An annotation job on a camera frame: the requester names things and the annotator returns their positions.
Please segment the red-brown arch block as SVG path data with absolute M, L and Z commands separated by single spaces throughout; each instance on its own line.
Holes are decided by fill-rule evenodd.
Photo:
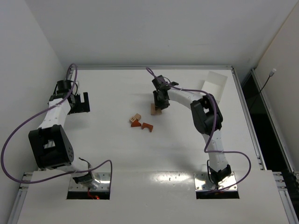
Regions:
M 142 129 L 147 128 L 147 129 L 149 130 L 150 133 L 153 131 L 153 125 L 148 124 L 148 123 L 142 123 L 141 128 L 142 128 Z

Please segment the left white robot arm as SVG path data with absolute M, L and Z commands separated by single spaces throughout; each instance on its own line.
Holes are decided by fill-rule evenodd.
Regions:
M 54 107 L 47 111 L 41 125 L 28 134 L 29 142 L 36 163 L 40 169 L 57 169 L 71 172 L 76 184 L 93 188 L 94 175 L 91 171 L 82 172 L 91 168 L 91 164 L 84 159 L 75 157 L 73 147 L 64 131 L 67 115 L 90 112 L 88 93 L 84 92 L 84 101 L 79 93 L 71 93 L 62 103 L 71 90 L 71 80 L 58 81 L 51 95 L 48 105 Z

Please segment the white perforated box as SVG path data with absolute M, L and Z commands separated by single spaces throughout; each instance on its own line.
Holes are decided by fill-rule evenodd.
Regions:
M 222 74 L 209 71 L 201 90 L 212 94 L 217 104 L 219 104 L 227 82 L 227 78 L 227 76 Z

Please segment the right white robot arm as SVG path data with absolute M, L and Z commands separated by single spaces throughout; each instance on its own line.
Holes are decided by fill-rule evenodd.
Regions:
M 209 176 L 214 185 L 218 185 L 231 174 L 231 167 L 225 157 L 221 140 L 223 117 L 213 95 L 198 95 L 190 91 L 172 88 L 176 82 L 167 83 L 163 76 L 152 80 L 155 109 L 166 109 L 175 101 L 191 110 L 196 130 L 202 134 L 206 146 L 204 152 L 209 156 Z

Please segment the red-brown triangle block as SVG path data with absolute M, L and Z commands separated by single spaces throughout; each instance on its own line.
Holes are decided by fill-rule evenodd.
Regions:
M 134 122 L 131 123 L 131 127 L 140 127 L 140 126 L 142 126 L 142 124 L 138 120 L 135 120 Z

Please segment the light wood letter cube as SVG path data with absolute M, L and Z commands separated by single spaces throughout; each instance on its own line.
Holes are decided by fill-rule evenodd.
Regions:
M 129 118 L 129 121 L 132 124 L 135 121 L 140 121 L 140 119 L 141 119 L 141 115 L 138 114 L 138 113 L 136 113 L 134 116 L 132 116 L 132 117 Z

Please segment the light wood plank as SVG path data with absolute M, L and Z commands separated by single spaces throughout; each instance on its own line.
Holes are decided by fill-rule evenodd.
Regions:
M 154 103 L 151 103 L 150 114 L 152 116 L 161 115 L 162 114 L 162 110 L 160 108 L 156 108 Z

